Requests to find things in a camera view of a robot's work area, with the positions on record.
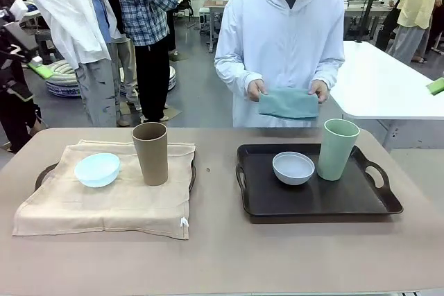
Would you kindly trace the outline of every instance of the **white shirt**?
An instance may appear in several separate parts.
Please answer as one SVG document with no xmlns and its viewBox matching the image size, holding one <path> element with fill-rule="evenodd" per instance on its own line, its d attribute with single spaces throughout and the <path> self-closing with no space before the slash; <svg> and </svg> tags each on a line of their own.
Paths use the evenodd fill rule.
<svg viewBox="0 0 444 296">
<path fill-rule="evenodd" d="M 92 0 L 34 0 L 51 29 L 54 45 L 73 69 L 102 59 L 111 59 L 99 29 Z M 112 39 L 123 36 L 108 0 L 103 0 Z"/>
<path fill-rule="evenodd" d="M 233 93 L 234 127 L 305 127 L 259 114 L 247 97 L 252 80 L 265 88 L 332 88 L 344 62 L 343 0 L 230 0 L 223 15 L 216 71 Z"/>
</svg>

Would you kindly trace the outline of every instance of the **tray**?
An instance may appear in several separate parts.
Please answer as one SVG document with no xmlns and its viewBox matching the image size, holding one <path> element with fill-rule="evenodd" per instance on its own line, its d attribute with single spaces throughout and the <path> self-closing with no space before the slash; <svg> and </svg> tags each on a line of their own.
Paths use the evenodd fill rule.
<svg viewBox="0 0 444 296">
<path fill-rule="evenodd" d="M 300 186 L 282 183 L 273 172 L 274 156 L 286 151 L 305 154 L 317 165 L 321 145 L 244 145 L 237 150 L 237 181 L 253 223 L 374 222 L 402 212 L 386 172 L 358 147 L 353 148 L 340 180 L 323 180 L 315 171 Z M 381 174 L 382 187 L 366 173 L 369 166 Z"/>
</svg>

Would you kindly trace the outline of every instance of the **hand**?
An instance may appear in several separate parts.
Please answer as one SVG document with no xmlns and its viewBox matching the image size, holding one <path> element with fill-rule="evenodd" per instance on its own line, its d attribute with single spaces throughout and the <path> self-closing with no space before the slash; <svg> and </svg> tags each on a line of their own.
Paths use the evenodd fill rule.
<svg viewBox="0 0 444 296">
<path fill-rule="evenodd" d="M 325 84 L 325 82 L 323 82 L 321 80 L 314 80 L 311 83 L 311 89 L 308 94 L 309 95 L 313 95 L 313 94 L 318 95 L 319 103 L 324 103 L 326 100 L 328 100 L 328 87 Z"/>
<path fill-rule="evenodd" d="M 253 80 L 248 84 L 248 98 L 253 102 L 259 102 L 260 93 L 267 95 L 263 80 Z"/>
<path fill-rule="evenodd" d="M 435 6 L 441 7 L 443 5 L 443 0 L 435 0 Z"/>
</svg>

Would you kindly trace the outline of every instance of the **tan cup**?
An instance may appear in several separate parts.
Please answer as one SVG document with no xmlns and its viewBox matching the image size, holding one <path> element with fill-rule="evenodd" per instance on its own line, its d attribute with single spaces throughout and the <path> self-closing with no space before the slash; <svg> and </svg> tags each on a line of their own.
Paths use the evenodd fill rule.
<svg viewBox="0 0 444 296">
<path fill-rule="evenodd" d="M 168 180 L 167 127 L 145 123 L 133 129 L 133 141 L 147 185 L 162 185 Z"/>
</svg>

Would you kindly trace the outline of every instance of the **teal towel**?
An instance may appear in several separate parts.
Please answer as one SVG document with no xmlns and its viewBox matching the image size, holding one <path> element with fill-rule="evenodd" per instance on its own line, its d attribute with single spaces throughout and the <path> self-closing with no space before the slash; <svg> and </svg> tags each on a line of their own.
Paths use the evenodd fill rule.
<svg viewBox="0 0 444 296">
<path fill-rule="evenodd" d="M 268 95 L 260 96 L 259 113 L 282 119 L 312 121 L 319 115 L 318 97 L 309 95 L 306 89 L 270 89 Z"/>
</svg>

